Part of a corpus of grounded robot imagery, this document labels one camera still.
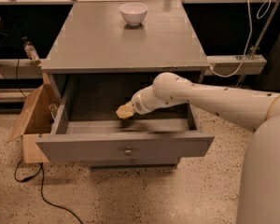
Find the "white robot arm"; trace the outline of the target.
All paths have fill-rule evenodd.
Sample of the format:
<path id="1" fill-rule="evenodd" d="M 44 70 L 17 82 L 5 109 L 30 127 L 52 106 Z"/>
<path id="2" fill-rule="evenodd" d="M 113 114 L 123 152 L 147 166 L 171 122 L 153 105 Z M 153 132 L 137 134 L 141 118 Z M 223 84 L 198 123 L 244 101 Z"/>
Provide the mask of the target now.
<path id="1" fill-rule="evenodd" d="M 128 119 L 181 104 L 253 133 L 244 157 L 236 224 L 280 224 L 280 93 L 195 84 L 161 73 L 116 114 Z"/>

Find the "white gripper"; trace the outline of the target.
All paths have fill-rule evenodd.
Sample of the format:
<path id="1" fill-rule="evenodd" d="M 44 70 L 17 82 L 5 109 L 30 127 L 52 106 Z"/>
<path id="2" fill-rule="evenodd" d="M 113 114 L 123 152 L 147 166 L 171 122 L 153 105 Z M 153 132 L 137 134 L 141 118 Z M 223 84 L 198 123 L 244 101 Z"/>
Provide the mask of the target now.
<path id="1" fill-rule="evenodd" d="M 148 86 L 135 93 L 131 100 L 132 105 L 121 105 L 116 111 L 120 119 L 128 119 L 136 112 L 140 115 L 145 115 L 156 109 L 162 108 L 165 102 L 155 95 L 152 86 Z"/>

